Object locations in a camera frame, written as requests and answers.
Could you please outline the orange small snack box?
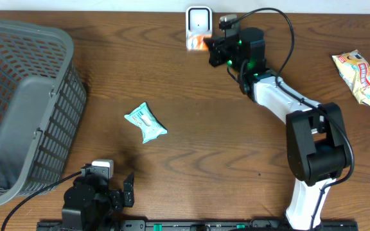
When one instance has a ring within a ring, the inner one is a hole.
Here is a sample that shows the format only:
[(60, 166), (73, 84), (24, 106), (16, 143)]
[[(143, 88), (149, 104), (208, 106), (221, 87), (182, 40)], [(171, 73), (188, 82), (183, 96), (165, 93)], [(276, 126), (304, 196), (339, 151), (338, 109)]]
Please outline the orange small snack box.
[(189, 51), (207, 51), (208, 48), (204, 42), (205, 35), (191, 35), (187, 37), (186, 47)]

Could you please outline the light blue wipes pack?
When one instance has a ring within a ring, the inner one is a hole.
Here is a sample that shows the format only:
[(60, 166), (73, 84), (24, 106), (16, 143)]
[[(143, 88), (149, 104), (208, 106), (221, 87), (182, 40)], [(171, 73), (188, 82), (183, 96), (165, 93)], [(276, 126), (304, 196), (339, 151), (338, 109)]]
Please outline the light blue wipes pack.
[(146, 102), (140, 104), (131, 113), (124, 115), (124, 118), (140, 128), (143, 144), (168, 133), (167, 129), (151, 113)]

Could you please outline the cream chips snack bag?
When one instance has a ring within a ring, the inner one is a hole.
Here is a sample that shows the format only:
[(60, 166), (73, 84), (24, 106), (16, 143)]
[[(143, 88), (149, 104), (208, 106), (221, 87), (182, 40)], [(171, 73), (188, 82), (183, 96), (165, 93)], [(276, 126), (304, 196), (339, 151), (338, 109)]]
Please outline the cream chips snack bag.
[(370, 107), (370, 65), (359, 50), (332, 56), (341, 78), (361, 105)]

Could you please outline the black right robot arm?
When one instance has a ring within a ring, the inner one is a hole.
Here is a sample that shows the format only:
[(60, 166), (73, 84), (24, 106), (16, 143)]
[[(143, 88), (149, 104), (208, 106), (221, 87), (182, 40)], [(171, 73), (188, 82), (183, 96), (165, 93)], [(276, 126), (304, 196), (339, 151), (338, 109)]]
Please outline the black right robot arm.
[(328, 191), (354, 163), (339, 106), (304, 97), (268, 68), (264, 32), (258, 28), (227, 30), (225, 36), (203, 42), (210, 52), (209, 63), (238, 71), (234, 80), (242, 93), (286, 126), (287, 159), (295, 185), (286, 223), (277, 229), (352, 230), (353, 225), (321, 221)]

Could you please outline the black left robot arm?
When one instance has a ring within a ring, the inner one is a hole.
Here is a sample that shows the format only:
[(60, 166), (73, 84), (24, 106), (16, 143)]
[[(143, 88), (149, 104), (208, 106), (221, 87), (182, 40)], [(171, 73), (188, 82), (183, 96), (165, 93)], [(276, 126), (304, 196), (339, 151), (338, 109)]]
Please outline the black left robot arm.
[(73, 182), (64, 195), (60, 230), (119, 230), (114, 213), (134, 205), (134, 173), (123, 181), (122, 189), (110, 189), (103, 174), (85, 174)]

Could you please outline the white barcode scanner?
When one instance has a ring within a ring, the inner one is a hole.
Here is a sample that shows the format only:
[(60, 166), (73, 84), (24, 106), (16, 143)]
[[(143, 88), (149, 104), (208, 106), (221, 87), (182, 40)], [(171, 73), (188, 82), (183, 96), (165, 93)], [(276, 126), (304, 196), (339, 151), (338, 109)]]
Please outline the white barcode scanner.
[(205, 35), (211, 38), (212, 10), (208, 6), (190, 6), (186, 10), (186, 41), (191, 35)]

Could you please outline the grey plastic mesh basket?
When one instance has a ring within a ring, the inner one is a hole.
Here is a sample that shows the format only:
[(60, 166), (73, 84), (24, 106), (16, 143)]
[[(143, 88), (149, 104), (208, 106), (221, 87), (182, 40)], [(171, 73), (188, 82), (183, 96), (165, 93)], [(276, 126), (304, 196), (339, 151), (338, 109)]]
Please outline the grey plastic mesh basket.
[(87, 101), (63, 30), (0, 19), (0, 206), (60, 179)]

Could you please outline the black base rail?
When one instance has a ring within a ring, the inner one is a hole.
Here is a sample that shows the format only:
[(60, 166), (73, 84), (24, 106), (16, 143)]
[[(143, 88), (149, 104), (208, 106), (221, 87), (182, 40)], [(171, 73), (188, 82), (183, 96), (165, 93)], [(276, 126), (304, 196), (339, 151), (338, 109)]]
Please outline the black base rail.
[[(38, 231), (65, 231), (78, 230), (65, 228), (61, 222), (38, 222)], [(88, 228), (85, 230), (112, 230), (112, 231), (226, 231), (226, 230), (294, 230), (287, 222), (272, 219), (256, 219), (250, 222), (214, 222), (214, 221), (143, 221), (124, 220), (115, 221), (99, 228)], [(356, 221), (323, 221), (313, 230), (322, 231), (358, 231)]]

